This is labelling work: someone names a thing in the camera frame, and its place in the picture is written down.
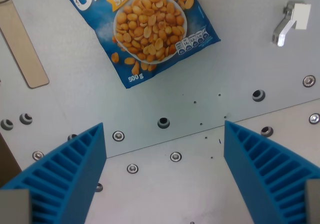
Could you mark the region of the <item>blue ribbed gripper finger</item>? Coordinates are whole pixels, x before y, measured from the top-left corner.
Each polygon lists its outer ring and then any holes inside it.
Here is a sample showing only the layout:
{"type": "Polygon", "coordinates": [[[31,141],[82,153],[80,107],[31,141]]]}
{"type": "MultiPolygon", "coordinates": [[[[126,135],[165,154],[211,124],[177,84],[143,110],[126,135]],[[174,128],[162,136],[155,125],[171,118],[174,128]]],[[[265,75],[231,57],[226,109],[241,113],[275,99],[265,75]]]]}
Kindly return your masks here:
{"type": "Polygon", "coordinates": [[[255,224],[307,223],[305,184],[320,177],[319,167],[230,121],[224,158],[255,224]]]}
{"type": "Polygon", "coordinates": [[[4,190],[29,190],[34,224],[83,224],[107,159],[99,123],[36,161],[4,190]]]}

